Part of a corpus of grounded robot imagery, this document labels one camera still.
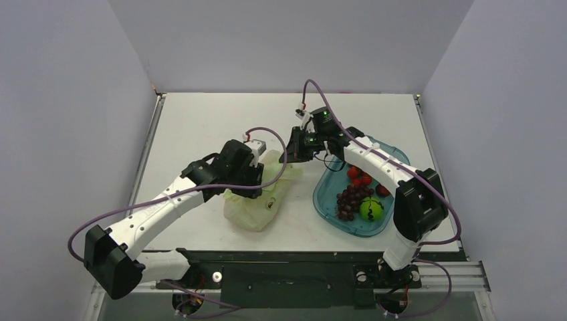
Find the light green plastic bag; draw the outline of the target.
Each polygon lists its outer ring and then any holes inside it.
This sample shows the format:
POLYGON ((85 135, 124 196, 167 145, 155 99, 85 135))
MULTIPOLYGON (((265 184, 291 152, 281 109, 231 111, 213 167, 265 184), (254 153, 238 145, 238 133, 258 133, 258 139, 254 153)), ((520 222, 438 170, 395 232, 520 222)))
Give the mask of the light green plastic bag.
POLYGON ((286 165, 282 176, 274 184, 262 188, 262 194, 255 199, 226 191, 223 194, 224 218, 241 229, 262 231, 276 216, 291 185, 302 178, 303 174, 299 166, 286 165))

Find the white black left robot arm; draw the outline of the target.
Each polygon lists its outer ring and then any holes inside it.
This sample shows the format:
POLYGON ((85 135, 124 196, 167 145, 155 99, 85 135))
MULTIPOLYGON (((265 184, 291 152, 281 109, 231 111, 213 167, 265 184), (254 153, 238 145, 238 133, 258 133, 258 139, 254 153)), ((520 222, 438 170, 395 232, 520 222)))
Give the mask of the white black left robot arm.
POLYGON ((180 251, 145 251, 146 246, 185 213, 227 189, 252 199, 260 196, 259 157, 265 150, 261 140, 230 140, 221 152, 191 162, 149 206, 105 229, 90 228, 85 235, 84 267, 114 300, 149 281, 194 286, 199 268, 180 251))

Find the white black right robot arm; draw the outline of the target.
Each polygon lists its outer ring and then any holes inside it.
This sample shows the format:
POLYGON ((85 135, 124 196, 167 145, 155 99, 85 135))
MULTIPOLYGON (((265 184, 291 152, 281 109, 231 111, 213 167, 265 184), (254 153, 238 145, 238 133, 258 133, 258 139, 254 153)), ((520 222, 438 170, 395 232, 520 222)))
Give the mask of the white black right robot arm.
POLYGON ((417 258, 425 238, 448 216, 437 172, 405 164, 353 126, 340 128, 326 107, 313 112, 297 109, 296 116, 302 123, 292 128, 286 159, 305 163, 316 153, 328 151, 392 193, 396 233, 377 267, 377 276, 383 284, 395 285, 403 278, 404 268, 417 258))

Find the red fake strawberry bunch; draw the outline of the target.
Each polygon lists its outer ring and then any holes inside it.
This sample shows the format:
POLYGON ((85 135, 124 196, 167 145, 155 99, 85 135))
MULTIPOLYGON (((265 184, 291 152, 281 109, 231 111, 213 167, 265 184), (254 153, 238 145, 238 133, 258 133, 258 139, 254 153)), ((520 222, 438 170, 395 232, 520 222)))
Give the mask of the red fake strawberry bunch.
POLYGON ((347 170, 346 176, 352 186, 369 186, 372 183, 372 177, 355 166, 351 166, 347 170))

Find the dark purple fake grapes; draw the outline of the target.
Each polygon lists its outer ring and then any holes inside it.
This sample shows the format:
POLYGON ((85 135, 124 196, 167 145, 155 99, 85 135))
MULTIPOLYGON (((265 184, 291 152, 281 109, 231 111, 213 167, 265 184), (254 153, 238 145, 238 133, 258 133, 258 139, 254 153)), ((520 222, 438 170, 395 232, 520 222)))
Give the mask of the dark purple fake grapes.
POLYGON ((374 196, 374 189, 368 186, 348 185, 336 194, 336 217, 341 221, 353 221, 363 198, 374 196))

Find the dark red fake fruit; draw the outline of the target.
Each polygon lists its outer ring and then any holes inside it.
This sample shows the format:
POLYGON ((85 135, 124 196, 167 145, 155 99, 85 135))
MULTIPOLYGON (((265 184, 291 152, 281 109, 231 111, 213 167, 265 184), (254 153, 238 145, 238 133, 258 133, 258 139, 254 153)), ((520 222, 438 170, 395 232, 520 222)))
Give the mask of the dark red fake fruit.
POLYGON ((378 184, 375 188, 375 191, 379 197, 385 198, 390 196, 389 190, 384 185, 378 184))

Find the green striped fake melon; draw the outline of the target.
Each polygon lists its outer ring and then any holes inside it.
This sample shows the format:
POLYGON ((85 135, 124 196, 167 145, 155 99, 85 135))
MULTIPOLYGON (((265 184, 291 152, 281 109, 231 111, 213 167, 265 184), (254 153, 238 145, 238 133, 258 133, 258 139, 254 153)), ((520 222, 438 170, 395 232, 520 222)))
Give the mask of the green striped fake melon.
POLYGON ((365 197, 359 205, 358 212, 365 221, 379 221, 384 215, 384 205, 379 198, 365 197))

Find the teal plastic tray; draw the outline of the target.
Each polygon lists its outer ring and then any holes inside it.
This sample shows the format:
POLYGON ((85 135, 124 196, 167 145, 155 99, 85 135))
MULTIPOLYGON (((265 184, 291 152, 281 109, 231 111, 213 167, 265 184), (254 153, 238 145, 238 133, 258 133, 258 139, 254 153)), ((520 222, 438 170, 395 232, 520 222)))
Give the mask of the teal plastic tray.
POLYGON ((337 156, 315 156, 326 166, 313 194, 321 218, 357 237, 379 234, 393 214, 394 197, 362 169, 337 156))

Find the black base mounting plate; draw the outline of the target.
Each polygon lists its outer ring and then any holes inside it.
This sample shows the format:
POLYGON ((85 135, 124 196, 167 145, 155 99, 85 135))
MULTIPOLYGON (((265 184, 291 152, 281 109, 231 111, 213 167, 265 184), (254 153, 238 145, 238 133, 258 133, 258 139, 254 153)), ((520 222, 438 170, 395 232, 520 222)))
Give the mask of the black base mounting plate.
POLYGON ((406 288, 419 289, 416 265, 394 271, 381 252, 190 251, 190 268, 176 286, 218 290, 240 308, 373 309, 406 288))

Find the aluminium frame rail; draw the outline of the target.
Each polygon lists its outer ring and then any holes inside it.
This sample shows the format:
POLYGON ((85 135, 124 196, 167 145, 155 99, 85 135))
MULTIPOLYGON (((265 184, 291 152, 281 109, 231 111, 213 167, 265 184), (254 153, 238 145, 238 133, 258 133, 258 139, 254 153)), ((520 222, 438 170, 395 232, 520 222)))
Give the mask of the aluminium frame rail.
MULTIPOLYGON (((409 270, 408 287, 428 291, 489 292, 491 290, 480 261, 417 262, 409 270)), ((284 286, 292 290, 314 286, 337 290, 341 282, 358 289, 391 290, 403 287, 403 281, 387 284, 380 280, 374 264, 345 262, 201 262, 192 265, 181 280, 153 280, 134 287, 142 290, 171 290, 174 286, 204 293, 260 287, 276 290, 284 286)))

